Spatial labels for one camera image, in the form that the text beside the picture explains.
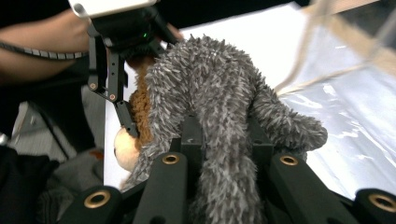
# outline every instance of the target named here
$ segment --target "black cable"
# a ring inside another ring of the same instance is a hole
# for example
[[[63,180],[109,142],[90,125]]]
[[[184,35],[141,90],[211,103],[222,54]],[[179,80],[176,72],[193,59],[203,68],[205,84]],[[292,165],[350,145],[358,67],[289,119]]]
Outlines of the black cable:
[[[61,140],[59,139],[58,135],[56,135],[55,131],[53,130],[49,119],[39,109],[38,109],[38,111],[39,111],[39,113],[41,115],[41,118],[43,119],[44,123],[46,124],[47,128],[49,129],[49,132],[52,135],[53,140],[56,142],[56,144],[58,145],[59,149],[61,150],[62,154],[64,154],[64,157],[66,158],[67,161],[70,160],[69,154],[66,152],[66,149],[62,145]]]
[[[88,52],[60,53],[41,49],[21,48],[2,41],[0,41],[0,48],[41,59],[60,61],[75,60],[88,55]]]

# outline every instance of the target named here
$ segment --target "fuzzy fur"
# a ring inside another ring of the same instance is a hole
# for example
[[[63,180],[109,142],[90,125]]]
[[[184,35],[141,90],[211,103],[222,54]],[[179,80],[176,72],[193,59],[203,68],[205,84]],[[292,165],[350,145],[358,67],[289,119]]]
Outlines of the fuzzy fur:
[[[283,105],[248,55],[224,41],[205,36],[176,44],[148,69],[146,82],[153,138],[142,147],[125,189],[149,177],[153,160],[180,137],[184,116],[195,113],[207,148],[190,209],[193,223],[265,222],[250,158],[249,114],[276,146],[290,152],[302,154],[327,140],[318,120]]]

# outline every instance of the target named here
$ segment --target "person's arm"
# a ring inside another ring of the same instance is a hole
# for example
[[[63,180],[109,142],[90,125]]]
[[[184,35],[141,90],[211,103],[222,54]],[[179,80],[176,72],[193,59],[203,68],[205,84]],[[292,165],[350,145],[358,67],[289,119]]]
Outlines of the person's arm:
[[[88,51],[88,20],[71,9],[43,21],[16,24],[0,29],[0,41],[18,47],[72,53]],[[0,49],[0,86],[52,77],[74,61],[53,61]]]

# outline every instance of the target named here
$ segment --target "stuffed animal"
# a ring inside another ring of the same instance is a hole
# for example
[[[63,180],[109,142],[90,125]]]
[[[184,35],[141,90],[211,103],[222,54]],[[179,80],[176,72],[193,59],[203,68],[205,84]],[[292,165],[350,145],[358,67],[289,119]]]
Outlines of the stuffed animal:
[[[139,82],[143,79],[147,88]],[[250,158],[248,115],[257,118],[276,148],[298,156],[324,145],[327,131],[320,121],[283,105],[264,80],[244,51],[208,36],[177,43],[156,59],[145,77],[139,73],[138,90],[147,92],[131,97],[134,119],[142,124],[138,131],[149,130],[150,138],[140,149],[130,148],[139,156],[124,190],[149,177],[153,160],[169,150],[184,117],[194,113],[206,149],[191,222],[265,222]]]
[[[149,96],[145,77],[149,66],[154,64],[152,56],[135,57],[128,64],[136,71],[136,91],[131,94],[129,104],[131,105],[132,119],[136,123],[139,137],[129,135],[125,128],[121,128],[114,140],[114,154],[121,168],[132,171],[139,156],[142,145],[151,141],[149,130]]]

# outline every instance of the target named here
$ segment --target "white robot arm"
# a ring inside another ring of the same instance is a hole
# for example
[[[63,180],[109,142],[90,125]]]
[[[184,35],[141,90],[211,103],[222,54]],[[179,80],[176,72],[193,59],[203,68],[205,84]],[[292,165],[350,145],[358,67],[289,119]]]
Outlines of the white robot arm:
[[[81,18],[97,18],[154,5],[157,0],[69,0],[70,7]]]

